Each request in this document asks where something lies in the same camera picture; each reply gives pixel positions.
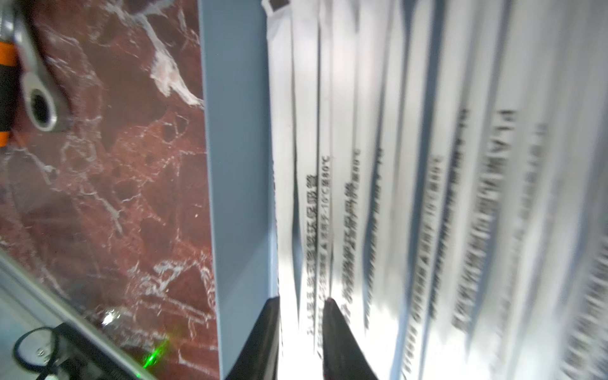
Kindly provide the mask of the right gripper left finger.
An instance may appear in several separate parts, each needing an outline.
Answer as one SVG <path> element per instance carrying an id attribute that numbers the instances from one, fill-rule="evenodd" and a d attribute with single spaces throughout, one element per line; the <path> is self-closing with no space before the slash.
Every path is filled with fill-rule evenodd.
<path id="1" fill-rule="evenodd" d="M 280 346 L 280 297 L 268 299 L 227 380 L 274 380 Z"/>

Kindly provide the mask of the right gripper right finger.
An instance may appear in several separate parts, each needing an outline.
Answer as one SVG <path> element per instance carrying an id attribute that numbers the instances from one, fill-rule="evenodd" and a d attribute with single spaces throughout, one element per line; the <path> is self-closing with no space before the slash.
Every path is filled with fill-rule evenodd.
<path id="1" fill-rule="evenodd" d="M 322 339 L 324 379 L 377 379 L 332 298 L 324 304 Z"/>

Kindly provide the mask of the blue plastic storage tray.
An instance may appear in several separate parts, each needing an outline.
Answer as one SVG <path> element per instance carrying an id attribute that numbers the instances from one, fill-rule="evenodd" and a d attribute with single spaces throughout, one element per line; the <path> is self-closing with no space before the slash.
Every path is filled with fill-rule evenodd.
<path id="1" fill-rule="evenodd" d="M 202 1 L 220 371 L 279 297 L 263 1 Z M 319 1 L 317 356 L 332 298 L 332 3 Z M 359 72 L 365 354 L 391 13 Z M 390 379 L 607 377 L 607 4 L 435 1 Z M 293 258 L 302 245 L 294 185 Z"/>

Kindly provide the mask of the white straw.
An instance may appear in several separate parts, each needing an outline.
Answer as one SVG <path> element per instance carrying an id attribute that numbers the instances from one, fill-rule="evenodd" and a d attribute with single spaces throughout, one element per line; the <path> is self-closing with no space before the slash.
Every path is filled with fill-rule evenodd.
<path id="1" fill-rule="evenodd" d="M 263 1 L 267 17 L 272 173 L 276 233 L 280 346 L 278 379 L 302 378 L 299 316 L 293 258 L 295 211 L 295 117 L 291 6 Z"/>
<path id="2" fill-rule="evenodd" d="M 356 138 L 359 72 L 375 54 L 375 31 L 382 29 L 384 1 L 332 2 L 332 287 L 351 333 L 364 335 L 363 228 L 359 200 L 363 152 Z"/>
<path id="3" fill-rule="evenodd" d="M 436 8 L 435 1 L 396 1 L 391 13 L 365 348 L 379 379 L 392 377 L 400 345 Z"/>
<path id="4" fill-rule="evenodd" d="M 299 332 L 308 359 L 317 356 L 319 1 L 292 1 L 296 179 L 302 245 Z"/>

